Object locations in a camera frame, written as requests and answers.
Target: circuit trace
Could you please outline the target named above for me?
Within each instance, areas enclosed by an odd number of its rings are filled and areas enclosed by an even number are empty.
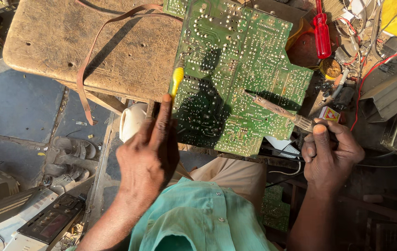
[[[265,135],[290,138],[294,124],[244,90],[300,109],[313,71],[288,60],[291,27],[239,3],[188,1],[176,57],[185,73],[172,111],[179,142],[255,158]]]

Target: khaki pants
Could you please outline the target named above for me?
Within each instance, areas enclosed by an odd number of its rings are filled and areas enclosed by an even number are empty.
[[[214,181],[219,186],[231,188],[238,195],[253,203],[261,211],[264,196],[267,167],[264,164],[244,160],[217,157],[191,173],[180,162],[168,185],[176,184],[181,177],[190,180]]]
[[[147,104],[136,104],[124,110],[119,127],[119,138],[126,141],[141,126],[146,117]],[[262,197],[266,183],[266,165],[244,160],[215,158],[191,173],[180,162],[169,185],[176,184],[181,177],[190,180],[214,181],[221,187],[231,188],[238,195],[253,203],[257,212],[261,211]]]

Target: teal shirt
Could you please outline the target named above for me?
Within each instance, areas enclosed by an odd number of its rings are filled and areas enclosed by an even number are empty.
[[[213,182],[182,178],[163,190],[132,231],[131,251],[277,251],[254,206]]]

